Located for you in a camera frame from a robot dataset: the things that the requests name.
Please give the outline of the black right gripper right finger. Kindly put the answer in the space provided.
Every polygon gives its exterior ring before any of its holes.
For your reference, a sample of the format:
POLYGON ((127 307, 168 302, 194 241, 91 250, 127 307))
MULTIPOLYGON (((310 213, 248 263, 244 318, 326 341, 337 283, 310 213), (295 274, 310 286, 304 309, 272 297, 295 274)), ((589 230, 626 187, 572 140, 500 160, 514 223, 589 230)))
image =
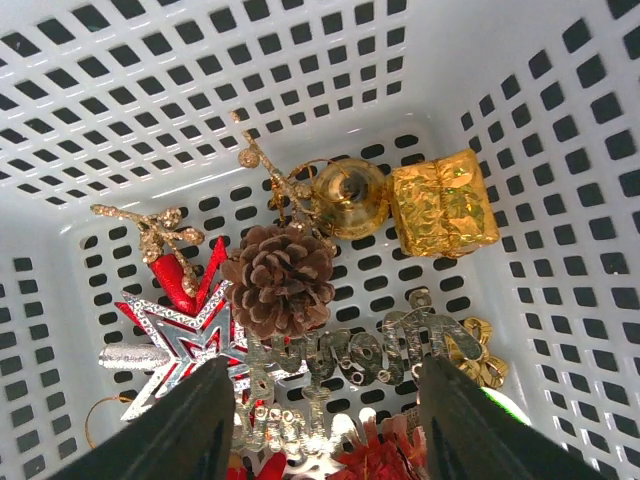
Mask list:
POLYGON ((495 403, 442 356, 419 371, 432 479, 601 479, 603 475, 495 403))

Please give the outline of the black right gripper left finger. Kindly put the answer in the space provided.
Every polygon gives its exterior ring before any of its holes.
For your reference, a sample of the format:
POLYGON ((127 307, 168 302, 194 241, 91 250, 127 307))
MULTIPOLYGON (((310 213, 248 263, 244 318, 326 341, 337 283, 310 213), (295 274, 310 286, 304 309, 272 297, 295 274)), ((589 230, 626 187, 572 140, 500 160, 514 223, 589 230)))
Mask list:
POLYGON ((54 479, 224 479, 234 430, 226 361, 200 366, 126 428, 54 479))

